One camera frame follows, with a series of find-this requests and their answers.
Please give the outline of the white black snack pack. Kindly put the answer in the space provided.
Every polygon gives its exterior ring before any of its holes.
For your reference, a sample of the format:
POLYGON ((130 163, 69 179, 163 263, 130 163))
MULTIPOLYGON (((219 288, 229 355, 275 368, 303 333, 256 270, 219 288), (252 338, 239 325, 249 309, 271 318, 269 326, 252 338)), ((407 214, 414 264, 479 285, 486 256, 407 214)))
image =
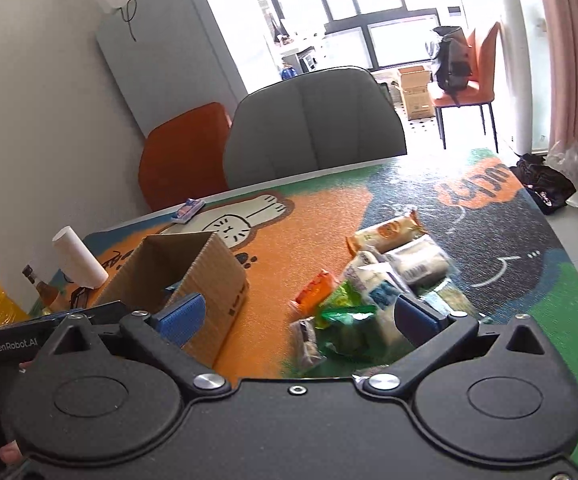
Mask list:
POLYGON ((454 260, 429 234, 384 254, 410 287, 428 287, 456 271, 454 260))

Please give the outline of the green snack packet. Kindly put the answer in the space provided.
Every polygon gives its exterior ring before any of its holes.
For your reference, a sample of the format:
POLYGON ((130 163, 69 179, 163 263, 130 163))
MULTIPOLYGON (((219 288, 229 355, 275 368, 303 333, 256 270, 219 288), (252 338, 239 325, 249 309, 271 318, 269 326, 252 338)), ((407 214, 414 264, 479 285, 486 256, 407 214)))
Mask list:
POLYGON ((318 349, 326 356, 377 363, 386 347, 378 308, 344 281, 315 310, 318 349))

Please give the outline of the beige bread snack pack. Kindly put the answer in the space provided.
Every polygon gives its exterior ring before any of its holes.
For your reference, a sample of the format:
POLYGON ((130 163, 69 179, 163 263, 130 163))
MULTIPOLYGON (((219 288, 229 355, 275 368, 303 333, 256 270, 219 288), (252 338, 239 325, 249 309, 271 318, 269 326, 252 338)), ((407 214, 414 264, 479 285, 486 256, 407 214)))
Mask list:
POLYGON ((426 229, 419 221, 417 211, 411 209, 408 214, 356 231, 345 241, 352 256, 364 247, 372 247, 383 254, 423 235, 426 235, 426 229))

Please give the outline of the orange snack packet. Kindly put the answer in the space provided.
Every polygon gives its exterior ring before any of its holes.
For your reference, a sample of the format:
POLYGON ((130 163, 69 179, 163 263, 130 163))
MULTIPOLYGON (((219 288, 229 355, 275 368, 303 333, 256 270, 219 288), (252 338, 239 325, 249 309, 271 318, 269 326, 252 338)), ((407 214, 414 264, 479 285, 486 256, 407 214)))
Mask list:
POLYGON ((327 270, 321 270, 289 302, 289 307, 297 318, 308 318, 338 286, 339 281, 333 274, 327 270))

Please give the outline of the small grey snack packet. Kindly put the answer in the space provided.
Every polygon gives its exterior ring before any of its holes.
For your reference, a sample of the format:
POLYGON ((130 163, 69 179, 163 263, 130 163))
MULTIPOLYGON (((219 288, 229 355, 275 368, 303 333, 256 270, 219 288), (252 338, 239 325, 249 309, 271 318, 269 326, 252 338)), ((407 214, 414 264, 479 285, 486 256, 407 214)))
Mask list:
POLYGON ((325 361, 318 347, 314 318, 301 318, 289 325, 295 365, 299 370, 310 370, 325 361))

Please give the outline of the brown cardboard box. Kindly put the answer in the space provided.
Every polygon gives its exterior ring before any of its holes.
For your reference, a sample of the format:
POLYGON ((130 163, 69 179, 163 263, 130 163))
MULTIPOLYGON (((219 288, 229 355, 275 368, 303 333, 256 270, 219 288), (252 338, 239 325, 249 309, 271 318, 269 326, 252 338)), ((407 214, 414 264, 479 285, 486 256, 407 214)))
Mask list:
POLYGON ((204 322, 182 348, 211 367, 249 292, 243 266, 217 234, 145 237, 92 304, 120 300, 155 314, 194 292, 204 299, 204 322))

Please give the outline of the brown glass bottle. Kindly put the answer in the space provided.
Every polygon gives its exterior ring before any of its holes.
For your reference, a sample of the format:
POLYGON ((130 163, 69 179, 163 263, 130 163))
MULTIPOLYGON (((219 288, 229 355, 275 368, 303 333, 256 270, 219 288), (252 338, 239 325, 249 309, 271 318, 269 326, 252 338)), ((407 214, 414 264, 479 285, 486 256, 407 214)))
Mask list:
POLYGON ((34 269, 27 264, 22 270, 22 274, 36 289, 40 301, 44 308, 51 313, 67 311, 70 308, 68 300, 57 287, 49 285, 38 277, 34 269))

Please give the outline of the white paper towel roll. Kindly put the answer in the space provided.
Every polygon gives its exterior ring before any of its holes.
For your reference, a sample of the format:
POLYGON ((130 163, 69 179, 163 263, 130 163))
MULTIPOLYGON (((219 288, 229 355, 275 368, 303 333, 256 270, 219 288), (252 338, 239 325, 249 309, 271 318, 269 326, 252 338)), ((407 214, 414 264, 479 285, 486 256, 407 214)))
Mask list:
POLYGON ((52 247, 58 255, 60 269, 76 285, 97 289, 108 279, 104 267, 70 226, 57 232, 52 247))

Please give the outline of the black bag on floor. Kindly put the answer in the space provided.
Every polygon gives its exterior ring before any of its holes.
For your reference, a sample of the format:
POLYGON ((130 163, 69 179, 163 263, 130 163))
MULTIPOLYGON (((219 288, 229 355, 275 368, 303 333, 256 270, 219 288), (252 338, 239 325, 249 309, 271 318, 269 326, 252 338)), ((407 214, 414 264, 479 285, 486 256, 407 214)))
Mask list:
POLYGON ((564 174, 545 164, 544 155, 523 154, 510 171, 546 216, 566 206, 566 201, 576 192, 564 174))

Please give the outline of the grey upholstered chair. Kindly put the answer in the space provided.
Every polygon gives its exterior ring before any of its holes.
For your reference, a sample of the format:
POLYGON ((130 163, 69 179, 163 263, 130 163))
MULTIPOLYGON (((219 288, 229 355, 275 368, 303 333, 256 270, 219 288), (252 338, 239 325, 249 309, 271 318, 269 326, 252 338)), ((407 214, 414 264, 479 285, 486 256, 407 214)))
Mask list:
POLYGON ((393 103, 368 70, 316 72, 249 94, 223 156, 230 188, 407 153, 393 103))

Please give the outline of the cardboard box on floor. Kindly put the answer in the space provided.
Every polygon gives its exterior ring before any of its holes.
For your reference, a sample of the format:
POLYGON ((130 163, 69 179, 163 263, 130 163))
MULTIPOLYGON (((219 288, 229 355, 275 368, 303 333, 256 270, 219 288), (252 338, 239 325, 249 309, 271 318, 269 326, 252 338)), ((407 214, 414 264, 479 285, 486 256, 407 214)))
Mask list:
POLYGON ((423 65, 414 65, 398 68, 396 75, 407 118, 433 117, 434 106, 428 90, 430 72, 423 65))

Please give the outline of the orange dining chair far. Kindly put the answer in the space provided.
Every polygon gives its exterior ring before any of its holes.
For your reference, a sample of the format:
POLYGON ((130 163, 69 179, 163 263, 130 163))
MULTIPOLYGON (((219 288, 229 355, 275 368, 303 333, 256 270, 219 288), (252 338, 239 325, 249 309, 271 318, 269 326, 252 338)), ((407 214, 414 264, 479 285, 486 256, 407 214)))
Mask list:
POLYGON ((433 80, 428 84, 429 94, 434 106, 435 119, 438 124, 438 134, 440 135, 443 148, 446 148, 443 110, 460 106, 479 107, 483 132, 486 132, 484 106, 487 106, 490 112, 490 125, 493 129, 495 151, 499 152, 498 132, 493 110, 498 32, 500 32, 500 24, 495 22, 483 38, 478 38, 478 32, 476 30, 474 30, 469 37, 466 37, 470 47, 472 75, 468 82, 467 89, 458 93, 459 105, 456 105, 450 96, 433 80))

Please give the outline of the black grey backpack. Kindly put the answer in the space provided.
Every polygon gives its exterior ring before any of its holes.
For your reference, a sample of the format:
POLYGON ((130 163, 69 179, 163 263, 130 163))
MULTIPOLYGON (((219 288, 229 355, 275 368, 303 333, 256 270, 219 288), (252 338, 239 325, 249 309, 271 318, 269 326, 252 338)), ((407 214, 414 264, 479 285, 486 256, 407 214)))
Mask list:
POLYGON ((433 81, 459 105, 458 93, 467 89, 472 75, 470 47, 460 26, 436 26, 426 42, 433 81))

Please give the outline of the white cabinet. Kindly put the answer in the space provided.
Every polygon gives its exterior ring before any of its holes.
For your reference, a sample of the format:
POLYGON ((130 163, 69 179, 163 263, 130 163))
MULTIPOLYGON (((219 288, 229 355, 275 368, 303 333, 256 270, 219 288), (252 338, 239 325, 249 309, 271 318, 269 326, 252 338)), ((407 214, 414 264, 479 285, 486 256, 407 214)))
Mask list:
POLYGON ((130 0, 96 39, 140 131, 216 102, 232 114, 280 79, 257 0, 130 0))

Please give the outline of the orange chair by wall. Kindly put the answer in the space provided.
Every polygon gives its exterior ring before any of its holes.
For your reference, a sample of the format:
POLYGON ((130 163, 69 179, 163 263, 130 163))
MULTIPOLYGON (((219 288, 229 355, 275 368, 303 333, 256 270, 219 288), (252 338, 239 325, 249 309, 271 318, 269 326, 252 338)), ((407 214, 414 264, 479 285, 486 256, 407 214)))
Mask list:
POLYGON ((226 191, 223 156, 231 119, 211 102, 164 122, 144 142, 138 184, 153 211, 226 191))

